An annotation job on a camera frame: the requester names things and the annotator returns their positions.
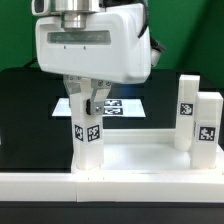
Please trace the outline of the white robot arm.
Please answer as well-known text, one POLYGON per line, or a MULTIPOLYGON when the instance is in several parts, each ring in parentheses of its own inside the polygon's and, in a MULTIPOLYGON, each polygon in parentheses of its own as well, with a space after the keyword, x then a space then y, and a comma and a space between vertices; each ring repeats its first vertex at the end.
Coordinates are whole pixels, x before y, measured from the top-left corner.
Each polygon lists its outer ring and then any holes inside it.
POLYGON ((145 82, 166 51, 150 36, 146 0, 31 0, 31 10, 40 68, 63 75, 69 92, 88 79, 89 115, 103 113, 101 90, 145 82))

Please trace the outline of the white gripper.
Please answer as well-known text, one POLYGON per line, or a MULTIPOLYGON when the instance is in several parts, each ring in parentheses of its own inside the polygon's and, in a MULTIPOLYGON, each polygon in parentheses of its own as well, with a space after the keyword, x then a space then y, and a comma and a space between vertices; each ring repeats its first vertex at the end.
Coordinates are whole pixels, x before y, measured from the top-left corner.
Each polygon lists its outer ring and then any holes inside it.
POLYGON ((80 98, 80 77, 92 79, 86 113, 94 116, 104 113, 111 82, 135 84, 148 78, 151 46, 146 4, 37 3, 35 15, 39 66, 64 75, 70 108, 80 98))

